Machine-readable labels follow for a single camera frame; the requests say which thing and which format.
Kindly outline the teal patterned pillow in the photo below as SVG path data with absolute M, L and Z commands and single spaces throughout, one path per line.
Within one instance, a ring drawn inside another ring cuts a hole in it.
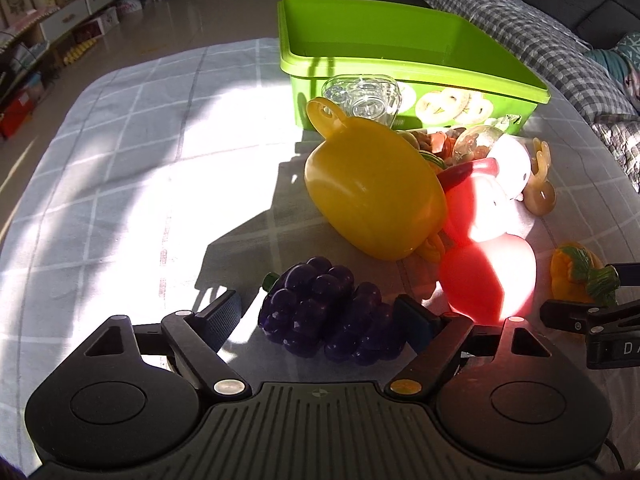
M 639 33 L 628 32 L 613 49 L 592 49 L 585 53 L 602 66 L 639 110 Z

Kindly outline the yellow plastic cup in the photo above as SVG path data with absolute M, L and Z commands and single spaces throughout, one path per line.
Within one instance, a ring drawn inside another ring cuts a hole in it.
M 308 156 L 304 179 L 311 200 L 365 254 L 397 261 L 414 252 L 439 262 L 446 196 L 432 167 L 392 129 L 347 116 L 325 98 L 306 105 L 323 136 Z

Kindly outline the red toy pepper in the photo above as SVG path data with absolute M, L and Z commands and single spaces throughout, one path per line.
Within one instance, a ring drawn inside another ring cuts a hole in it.
M 454 244 L 486 242 L 506 232 L 506 208 L 511 200 L 498 192 L 497 174 L 495 159 L 486 157 L 437 175 L 448 207 L 444 231 Z

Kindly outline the small orange figurine toy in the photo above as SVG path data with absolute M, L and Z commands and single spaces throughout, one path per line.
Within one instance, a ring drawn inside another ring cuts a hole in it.
M 496 127 L 477 125 L 469 128 L 397 130 L 397 133 L 437 170 L 486 158 L 494 144 L 504 135 Z

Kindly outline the red toy apple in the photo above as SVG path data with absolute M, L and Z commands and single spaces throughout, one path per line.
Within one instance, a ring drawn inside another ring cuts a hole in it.
M 480 325 L 499 325 L 509 316 L 526 315 L 533 304 L 536 277 L 533 248 L 512 234 L 451 248 L 438 269 L 451 309 Z

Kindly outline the purple toy grapes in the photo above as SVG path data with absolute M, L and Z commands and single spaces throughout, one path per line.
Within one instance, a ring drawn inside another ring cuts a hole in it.
M 337 363 L 369 366 L 400 356 L 407 342 L 399 311 L 371 282 L 357 283 L 347 266 L 314 256 L 262 282 L 257 325 L 285 350 Z

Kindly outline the white drawer cabinet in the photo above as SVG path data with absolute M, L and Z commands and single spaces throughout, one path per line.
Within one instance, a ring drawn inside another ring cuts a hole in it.
M 70 0 L 39 24 L 44 41 L 54 44 L 73 28 L 92 18 L 116 0 Z

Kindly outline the clear plastic tray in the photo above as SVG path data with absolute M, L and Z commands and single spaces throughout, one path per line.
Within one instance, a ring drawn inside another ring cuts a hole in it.
M 367 118 L 391 127 L 401 106 L 395 79 L 384 75 L 338 75 L 322 86 L 321 95 L 347 116 Z

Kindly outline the green plastic storage box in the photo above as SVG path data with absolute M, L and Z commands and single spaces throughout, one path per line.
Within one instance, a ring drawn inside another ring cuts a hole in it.
M 516 133 L 547 85 L 491 36 L 459 15 L 376 0 L 281 0 L 280 67 L 290 78 L 296 124 L 338 75 L 397 81 L 397 129 L 472 125 L 514 117 Z

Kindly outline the amber hand-shaped toy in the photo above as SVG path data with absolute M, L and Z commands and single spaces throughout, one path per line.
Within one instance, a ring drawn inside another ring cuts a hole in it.
M 556 203 L 555 188 L 548 180 L 551 168 L 551 152 L 549 144 L 533 138 L 532 173 L 523 191 L 524 205 L 537 217 L 551 212 Z

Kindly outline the plaid sofa cover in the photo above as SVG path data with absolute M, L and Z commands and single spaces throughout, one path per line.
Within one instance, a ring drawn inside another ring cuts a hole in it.
M 622 85 L 588 58 L 585 41 L 520 0 L 424 1 L 476 25 L 557 88 L 638 188 L 639 112 Z

